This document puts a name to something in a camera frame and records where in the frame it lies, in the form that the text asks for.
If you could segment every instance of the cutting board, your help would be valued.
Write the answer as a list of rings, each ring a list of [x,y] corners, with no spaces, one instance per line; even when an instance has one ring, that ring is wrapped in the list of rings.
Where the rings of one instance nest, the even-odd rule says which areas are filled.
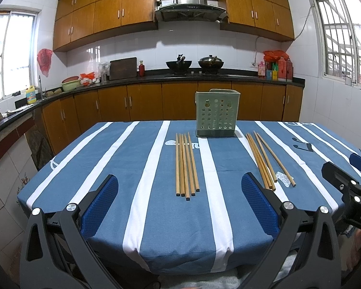
[[[137,58],[117,59],[111,61],[110,80],[132,78],[137,76]]]

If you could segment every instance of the window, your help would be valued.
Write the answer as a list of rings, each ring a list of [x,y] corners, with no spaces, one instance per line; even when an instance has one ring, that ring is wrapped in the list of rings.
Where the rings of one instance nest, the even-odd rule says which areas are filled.
[[[324,74],[361,83],[361,2],[315,1],[324,40]]]
[[[35,14],[0,12],[0,99],[31,84]]]

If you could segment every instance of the cloth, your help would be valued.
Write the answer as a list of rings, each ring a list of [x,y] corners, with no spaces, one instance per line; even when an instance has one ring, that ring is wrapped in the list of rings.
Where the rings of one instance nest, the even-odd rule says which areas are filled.
[[[238,121],[236,137],[197,138],[195,121],[98,123],[44,166],[18,194],[45,213],[79,203],[107,175],[119,192],[89,243],[105,260],[154,274],[205,274],[256,264],[272,241],[241,191],[246,172],[262,183],[244,135],[257,131],[297,183],[275,194],[298,208],[325,205],[337,217],[341,193],[325,181],[332,161],[361,184],[349,164],[360,150],[315,124]],[[190,132],[200,192],[175,195],[175,134]],[[269,155],[275,172],[283,172]]]
[[[51,68],[51,56],[53,51],[49,49],[41,49],[37,53],[37,63],[39,64],[41,73],[48,77]]]

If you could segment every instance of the white stripe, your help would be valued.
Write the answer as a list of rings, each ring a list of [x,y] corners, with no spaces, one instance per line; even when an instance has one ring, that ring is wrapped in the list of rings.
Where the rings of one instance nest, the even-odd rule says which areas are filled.
[[[247,141],[246,137],[243,135],[242,131],[238,128],[238,126],[235,126],[235,135],[238,137],[239,141],[242,143],[243,147],[246,149],[247,153],[249,153],[250,157],[252,158],[255,165],[257,166],[257,162],[251,151],[249,142]],[[288,197],[285,194],[285,191],[283,191],[279,182],[274,183],[274,186],[276,187],[276,190],[274,191],[274,193],[280,199],[280,201],[281,202],[289,201]]]
[[[313,173],[313,171],[306,165],[306,163],[290,147],[288,147],[276,135],[274,135],[264,124],[259,121],[256,121],[255,123],[260,126],[264,130],[264,132],[266,132],[280,147],[282,147],[286,151],[286,153],[293,158],[293,160],[298,163],[298,165],[304,170],[311,182],[317,187],[318,191],[323,195],[327,203],[330,205],[333,213],[336,212],[336,210],[338,209],[337,202],[328,193],[324,185],[320,182],[320,180]]]
[[[132,124],[130,124],[123,132],[123,134],[116,140],[116,142],[107,150],[107,152],[103,155],[103,157],[99,160],[96,166],[92,169],[90,174],[87,176],[87,178],[85,179],[85,181],[80,186],[79,190],[76,192],[76,194],[73,196],[73,198],[69,203],[79,204],[79,202],[89,192],[92,185],[95,183],[96,179],[99,177],[100,173],[102,172],[102,170],[111,160],[111,157],[114,155],[117,149],[119,149],[119,147],[127,139],[127,137],[131,134],[131,132],[134,130],[135,126],[138,123],[139,122],[133,122]]]
[[[297,134],[293,129],[289,128],[282,122],[278,122],[283,128],[285,128],[289,133],[291,133],[293,136],[295,136],[299,141],[304,143],[309,143],[303,137],[301,137],[299,134]],[[313,144],[311,144],[311,148],[315,153],[317,153],[321,158],[325,160],[325,162],[331,162],[330,158],[328,158],[325,154],[323,154],[320,150],[318,150]]]
[[[43,182],[36,188],[36,190],[28,198],[27,206],[30,210],[32,209],[33,203],[41,195],[43,190],[49,185],[52,179],[54,179],[54,177],[58,175],[58,173],[68,164],[68,162],[72,160],[73,157],[76,154],[78,154],[79,151],[83,149],[98,133],[102,132],[111,124],[112,122],[105,123],[101,128],[93,132],[91,135],[85,137],[82,141],[79,142],[79,144],[74,149],[72,149],[72,151],[59,163],[58,166],[56,166],[56,168],[47,176],[46,179],[43,180]]]
[[[340,140],[334,138],[331,134],[329,134],[328,132],[326,132],[325,130],[323,130],[321,127],[317,126],[316,124],[313,123],[313,126],[316,126],[320,131],[322,131],[325,135],[327,135],[328,137],[330,137],[331,139],[333,139],[334,141],[338,142],[340,145],[342,145],[343,147],[345,147],[346,149],[348,149],[350,152],[356,153],[356,151],[352,150],[351,148],[349,148],[346,144],[343,144]]]
[[[151,188],[169,126],[169,120],[163,121],[161,129],[159,130],[151,148],[150,154],[148,155],[141,180],[139,181],[134,198],[132,199],[130,215],[123,238],[124,253],[147,271],[150,271],[150,269],[139,252],[141,250]]]
[[[226,270],[227,261],[234,251],[232,229],[209,142],[207,138],[198,138],[198,141],[216,247],[211,272],[221,272]]]
[[[337,154],[341,155],[344,160],[346,162],[348,162],[348,164],[350,164],[349,162],[349,158],[341,153],[339,150],[337,150],[335,147],[333,147],[330,143],[328,143],[327,141],[325,141],[324,139],[322,139],[321,137],[317,136],[313,131],[311,131],[310,129],[306,128],[305,126],[303,126],[301,123],[298,123],[299,126],[301,126],[303,129],[305,129],[306,131],[308,131],[311,135],[313,135],[314,137],[316,137],[318,140],[322,141],[323,143],[325,143],[328,147],[332,148],[334,151],[336,151]],[[355,172],[361,177],[361,172],[355,168],[353,165],[351,165],[351,167],[355,170]]]

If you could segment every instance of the brown tile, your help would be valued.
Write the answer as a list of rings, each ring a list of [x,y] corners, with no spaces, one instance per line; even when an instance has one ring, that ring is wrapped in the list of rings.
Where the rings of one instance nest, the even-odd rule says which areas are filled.
[[[35,125],[35,121],[33,120],[33,118],[29,118],[28,120],[26,120],[19,127],[17,127],[17,132],[19,133],[19,136],[24,135],[34,125]]]
[[[10,147],[19,139],[17,130],[10,132],[3,140],[0,141],[0,159],[10,149]]]

